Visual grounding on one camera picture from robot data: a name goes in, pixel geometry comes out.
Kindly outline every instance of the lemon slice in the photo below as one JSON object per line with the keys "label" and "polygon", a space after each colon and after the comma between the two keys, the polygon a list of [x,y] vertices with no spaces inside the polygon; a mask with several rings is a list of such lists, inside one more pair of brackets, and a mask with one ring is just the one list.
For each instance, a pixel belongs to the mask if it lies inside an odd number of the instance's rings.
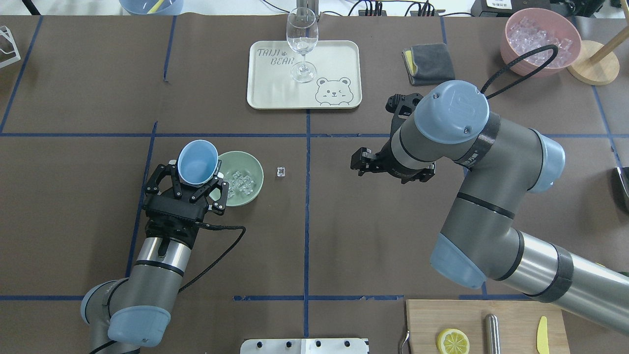
{"label": "lemon slice", "polygon": [[470,341],[458,329],[444,329],[437,336],[437,348],[441,354],[468,354]]}

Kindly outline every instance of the pink bowl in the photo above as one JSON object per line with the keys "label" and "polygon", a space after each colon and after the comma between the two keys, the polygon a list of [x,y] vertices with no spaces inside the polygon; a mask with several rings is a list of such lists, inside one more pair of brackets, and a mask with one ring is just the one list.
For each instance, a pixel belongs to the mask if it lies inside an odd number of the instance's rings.
{"label": "pink bowl", "polygon": [[[577,60],[579,56],[579,52],[581,51],[581,36],[576,28],[561,16],[558,13],[555,13],[551,10],[540,9],[540,8],[528,8],[522,9],[516,12],[515,14],[509,17],[506,26],[504,27],[503,37],[500,41],[500,55],[503,57],[504,63],[508,64],[513,59],[519,57],[518,53],[513,49],[513,47],[509,44],[509,40],[507,39],[507,31],[511,26],[520,22],[522,17],[528,17],[532,20],[537,21],[540,27],[544,30],[551,31],[554,33],[555,37],[561,39],[567,38],[572,40],[572,46],[568,50],[572,55],[570,60],[568,60],[564,66],[562,67],[545,67],[540,72],[535,74],[533,77],[544,77],[555,74],[563,70],[564,68],[570,66],[575,60]],[[529,72],[537,69],[537,65],[531,64],[526,60],[523,60],[514,66],[511,67],[511,70],[518,75],[524,76]]]}

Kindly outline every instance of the wine glass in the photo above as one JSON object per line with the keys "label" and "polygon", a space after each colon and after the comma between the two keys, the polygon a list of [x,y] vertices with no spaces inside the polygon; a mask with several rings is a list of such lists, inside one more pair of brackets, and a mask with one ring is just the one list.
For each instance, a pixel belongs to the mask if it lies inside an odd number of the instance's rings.
{"label": "wine glass", "polygon": [[286,40],[291,49],[303,58],[292,67],[292,78],[298,83],[309,83],[316,77],[316,68],[312,63],[306,62],[306,54],[315,48],[319,40],[316,16],[311,9],[296,8],[288,14]]}

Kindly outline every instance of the green bowl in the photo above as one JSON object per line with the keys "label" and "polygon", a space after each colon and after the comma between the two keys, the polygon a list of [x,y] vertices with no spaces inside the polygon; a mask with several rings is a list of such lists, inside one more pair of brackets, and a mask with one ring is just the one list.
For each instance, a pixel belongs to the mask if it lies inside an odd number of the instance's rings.
{"label": "green bowl", "polygon": [[[218,159],[222,161],[220,172],[223,173],[224,179],[228,180],[232,174],[236,171],[240,171],[244,175],[249,175],[255,182],[253,193],[245,195],[244,193],[236,193],[233,197],[227,200],[228,207],[239,207],[251,202],[258,196],[262,189],[262,183],[264,182],[264,172],[262,171],[262,165],[253,155],[244,151],[228,151],[224,154],[220,154]],[[219,199],[221,193],[219,190],[214,190],[209,194],[209,197],[213,200]]]}

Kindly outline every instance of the gray cloth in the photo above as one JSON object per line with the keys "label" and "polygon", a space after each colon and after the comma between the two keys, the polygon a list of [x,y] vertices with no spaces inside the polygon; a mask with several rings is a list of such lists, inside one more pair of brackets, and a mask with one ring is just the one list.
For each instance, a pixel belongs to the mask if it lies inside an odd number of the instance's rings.
{"label": "gray cloth", "polygon": [[[410,52],[415,68],[407,60]],[[424,86],[454,80],[454,67],[445,43],[419,44],[402,51],[408,79],[413,86]]]}

